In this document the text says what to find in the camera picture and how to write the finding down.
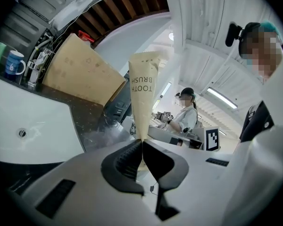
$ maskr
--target white ceiling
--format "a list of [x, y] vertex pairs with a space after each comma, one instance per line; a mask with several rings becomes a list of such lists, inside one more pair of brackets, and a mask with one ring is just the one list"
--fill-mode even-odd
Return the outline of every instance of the white ceiling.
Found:
[[[146, 51], [162, 51], [165, 60], [182, 54], [179, 86], [192, 87], [204, 125], [219, 126], [237, 139], [248, 109], [258, 103], [262, 79], [239, 57], [238, 47], [225, 45], [231, 21], [244, 27], [249, 22], [269, 20], [279, 27], [276, 15], [264, 0], [167, 0], [172, 27], [165, 30]], [[174, 32], [174, 42], [168, 38]], [[237, 104], [232, 109], [206, 92], [219, 91]]]

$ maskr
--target white shirt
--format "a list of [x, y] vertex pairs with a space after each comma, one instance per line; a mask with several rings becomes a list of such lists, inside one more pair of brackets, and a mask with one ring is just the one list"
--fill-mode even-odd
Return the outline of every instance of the white shirt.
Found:
[[[181, 127], [181, 130], [183, 130], [186, 127], [193, 129], [197, 122], [197, 112], [194, 106], [191, 105], [189, 107], [182, 109], [172, 121], [178, 123]], [[166, 131], [176, 133], [176, 131], [170, 125], [168, 125]]]

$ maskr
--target cardboard sheet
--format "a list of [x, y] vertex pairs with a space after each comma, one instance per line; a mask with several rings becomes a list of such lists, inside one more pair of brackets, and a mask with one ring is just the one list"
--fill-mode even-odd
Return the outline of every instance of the cardboard sheet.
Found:
[[137, 137], [147, 139], [159, 65], [159, 52], [134, 54], [129, 59], [131, 106]]
[[54, 56], [43, 84], [105, 106], [125, 79], [75, 34]]

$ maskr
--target white sink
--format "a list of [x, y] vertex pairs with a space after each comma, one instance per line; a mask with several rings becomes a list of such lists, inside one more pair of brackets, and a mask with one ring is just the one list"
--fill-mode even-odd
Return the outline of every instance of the white sink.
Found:
[[0, 80], [0, 161], [45, 164], [83, 152], [68, 105]]

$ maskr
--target woman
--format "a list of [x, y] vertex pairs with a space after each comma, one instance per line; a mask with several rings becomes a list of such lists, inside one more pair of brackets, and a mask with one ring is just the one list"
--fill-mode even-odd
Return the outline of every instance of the woman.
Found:
[[[247, 66], [268, 80], [283, 58], [283, 43], [277, 28], [270, 22], [248, 23], [244, 30], [230, 24], [225, 44], [229, 47], [239, 40], [239, 55], [247, 60]], [[258, 133], [269, 129], [274, 122], [264, 102], [252, 106], [245, 118], [241, 142], [251, 141]]]
[[161, 118], [162, 122], [168, 123], [167, 131], [180, 133], [185, 128], [193, 129], [197, 122], [197, 107], [195, 94], [192, 88], [182, 90], [179, 99], [185, 108], [172, 120], [166, 116]]

